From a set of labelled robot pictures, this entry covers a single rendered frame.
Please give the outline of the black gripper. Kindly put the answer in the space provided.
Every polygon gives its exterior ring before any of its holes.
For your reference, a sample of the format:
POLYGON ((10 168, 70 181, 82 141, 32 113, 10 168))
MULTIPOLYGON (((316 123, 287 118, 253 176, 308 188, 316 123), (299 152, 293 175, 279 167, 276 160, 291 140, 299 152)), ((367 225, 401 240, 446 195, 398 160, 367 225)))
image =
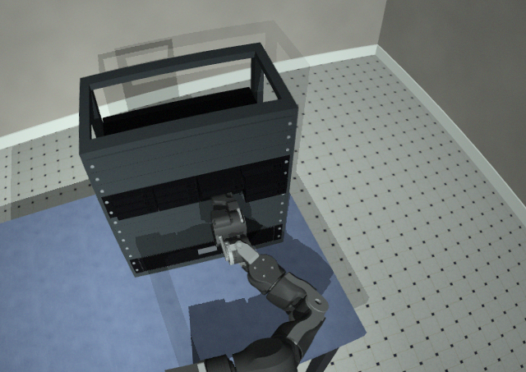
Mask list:
POLYGON ((243 211, 239 209, 238 202, 233 198, 232 192, 212 196, 211 202, 213 210, 210 212, 212 223, 210 226, 215 246, 222 247, 224 258, 229 261, 224 241, 245 237, 247 235, 246 220, 243 211))

